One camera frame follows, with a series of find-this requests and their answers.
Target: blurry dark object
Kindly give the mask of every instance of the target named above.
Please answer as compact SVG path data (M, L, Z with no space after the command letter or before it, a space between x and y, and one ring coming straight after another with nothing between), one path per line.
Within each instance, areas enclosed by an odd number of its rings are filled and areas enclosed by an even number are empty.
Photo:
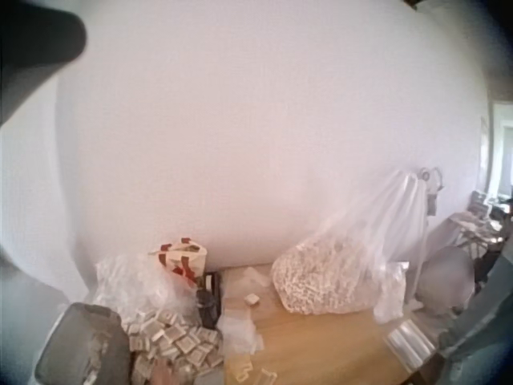
M73 303L58 321L36 365L42 385L130 383L130 347L121 318L107 307Z
M506 213L499 206L492 206L490 211L490 219L493 221L504 221Z
M86 46L80 18L19 1L0 2L0 126L45 80Z
M201 324L207 329L215 330L221 315L220 281L219 273L206 273L204 285L196 292Z

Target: clear plastic bag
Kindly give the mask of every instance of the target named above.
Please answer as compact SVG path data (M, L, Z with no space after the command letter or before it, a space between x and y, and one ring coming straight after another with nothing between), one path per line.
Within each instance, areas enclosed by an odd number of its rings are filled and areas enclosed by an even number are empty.
M376 306L376 320L387 322L402 316L406 288L393 260L425 231L426 183L396 172L281 255L273 283L288 311L344 314Z
M135 320L138 310L166 308L195 314L196 288L163 269L157 258L142 254L118 256L96 265L98 289L93 303L110 307L123 322Z

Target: plastic bag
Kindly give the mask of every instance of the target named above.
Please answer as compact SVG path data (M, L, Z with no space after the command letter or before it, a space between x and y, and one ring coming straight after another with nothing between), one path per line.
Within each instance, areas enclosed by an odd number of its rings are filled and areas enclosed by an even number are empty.
M196 288L167 272L148 255L118 256L96 265L98 290L93 303L110 307L123 322L135 320L138 310L166 308L180 314L194 314Z
M217 327L223 334L223 355L255 354L264 349L264 340L248 310L225 310Z
M377 321L396 318L406 278L392 261L425 231L426 183L396 172L281 255L271 270L273 283L291 312L344 314L381 301Z

